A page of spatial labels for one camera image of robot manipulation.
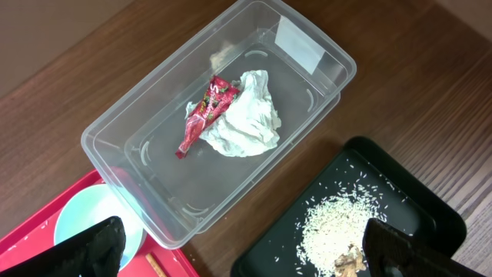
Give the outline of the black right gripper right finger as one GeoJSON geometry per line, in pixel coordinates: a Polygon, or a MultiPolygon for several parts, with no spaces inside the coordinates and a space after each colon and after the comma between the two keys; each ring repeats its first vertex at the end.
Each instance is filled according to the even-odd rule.
{"type": "Polygon", "coordinates": [[[379,219],[369,219],[363,250],[371,277],[484,277],[379,219]]]}

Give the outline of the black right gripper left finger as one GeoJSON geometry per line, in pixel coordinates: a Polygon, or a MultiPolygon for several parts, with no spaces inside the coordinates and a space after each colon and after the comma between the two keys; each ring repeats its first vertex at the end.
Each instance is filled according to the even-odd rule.
{"type": "Polygon", "coordinates": [[[1,277],[116,277],[125,249],[122,220],[112,216],[1,272],[1,277]]]}

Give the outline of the small green bowl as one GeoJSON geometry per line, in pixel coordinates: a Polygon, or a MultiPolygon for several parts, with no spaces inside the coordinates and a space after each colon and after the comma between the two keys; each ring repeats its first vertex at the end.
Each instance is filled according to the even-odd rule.
{"type": "Polygon", "coordinates": [[[111,216],[119,217],[125,229],[126,243],[120,261],[121,271],[136,256],[146,232],[137,217],[120,203],[106,184],[82,189],[68,201],[55,224],[54,243],[57,245],[111,216]]]}

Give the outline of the wooden chopstick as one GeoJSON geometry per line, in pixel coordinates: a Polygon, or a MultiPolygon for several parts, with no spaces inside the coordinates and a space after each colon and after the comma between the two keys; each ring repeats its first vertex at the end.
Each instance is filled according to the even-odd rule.
{"type": "Polygon", "coordinates": [[[148,253],[145,258],[158,277],[167,277],[151,253],[148,253]]]}

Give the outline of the red plastic tray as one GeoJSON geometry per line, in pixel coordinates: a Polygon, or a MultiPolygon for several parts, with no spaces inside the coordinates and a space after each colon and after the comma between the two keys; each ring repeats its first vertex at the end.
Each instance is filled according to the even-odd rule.
{"type": "MultiPolygon", "coordinates": [[[[55,223],[68,200],[82,189],[103,181],[97,171],[89,172],[4,236],[1,239],[1,270],[4,271],[50,249],[54,245],[55,223]]],[[[145,239],[136,257],[118,275],[120,277],[156,276],[152,264],[146,259],[147,254],[152,255],[155,264],[167,277],[198,277],[198,273],[181,250],[164,249],[150,236],[145,239]]]]}

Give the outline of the white napkin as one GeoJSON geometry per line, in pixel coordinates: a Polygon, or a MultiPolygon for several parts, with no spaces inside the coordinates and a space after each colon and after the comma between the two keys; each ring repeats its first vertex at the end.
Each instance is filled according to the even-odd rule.
{"type": "MultiPolygon", "coordinates": [[[[227,157],[255,156],[276,148],[281,120],[268,91],[268,73],[247,71],[238,81],[229,83],[240,90],[238,97],[199,139],[227,157]]],[[[187,104],[185,119],[197,104],[187,104]]]]}

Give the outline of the red snack wrapper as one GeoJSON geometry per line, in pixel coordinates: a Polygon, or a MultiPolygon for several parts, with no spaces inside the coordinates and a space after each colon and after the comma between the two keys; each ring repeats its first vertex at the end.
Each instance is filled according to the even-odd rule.
{"type": "Polygon", "coordinates": [[[224,79],[216,75],[211,78],[202,100],[186,118],[184,140],[175,153],[179,159],[183,159],[201,133],[228,110],[239,93],[238,88],[224,79]]]}

